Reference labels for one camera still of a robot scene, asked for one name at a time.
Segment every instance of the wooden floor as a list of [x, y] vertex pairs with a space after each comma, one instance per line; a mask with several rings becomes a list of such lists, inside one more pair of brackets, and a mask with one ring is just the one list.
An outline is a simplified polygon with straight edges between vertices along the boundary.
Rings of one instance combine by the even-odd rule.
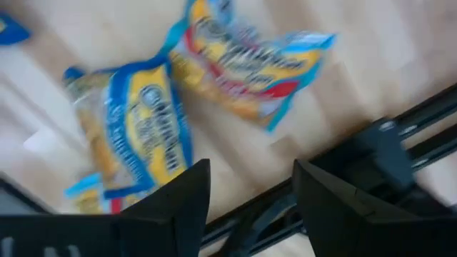
[[[212, 220], [291, 174], [357, 128], [395, 116], [457, 82], [456, 0], [237, 1], [267, 37], [297, 29], [337, 32], [321, 77], [298, 93], [268, 134], [184, 92], [196, 159], [210, 158]], [[48, 205], [92, 167], [61, 87], [65, 68], [88, 70], [153, 56], [184, 0], [1, 0], [33, 39], [0, 48], [0, 170]], [[457, 122], [453, 116], [409, 139], [413, 146]], [[457, 156], [418, 173], [446, 204], [457, 203]], [[312, 256], [296, 235], [258, 256]]]

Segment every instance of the light wood floor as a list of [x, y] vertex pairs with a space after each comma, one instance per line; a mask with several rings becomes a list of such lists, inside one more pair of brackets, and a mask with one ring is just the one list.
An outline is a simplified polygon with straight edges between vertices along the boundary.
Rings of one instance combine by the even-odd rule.
[[[455, 0], [237, 1], [267, 37], [310, 29], [337, 32], [320, 79], [299, 92], [268, 134], [184, 94], [196, 159], [210, 158], [212, 220], [291, 174], [369, 121], [395, 116], [457, 82]], [[153, 56], [184, 0], [2, 0], [29, 27], [25, 44], [0, 48], [0, 170], [48, 205], [71, 212], [62, 196], [91, 170], [77, 121], [61, 87], [65, 68], [88, 70]], [[457, 122], [457, 116], [409, 139], [407, 146]], [[418, 179], [446, 204], [457, 202], [457, 155]], [[312, 256], [294, 236], [259, 256]]]

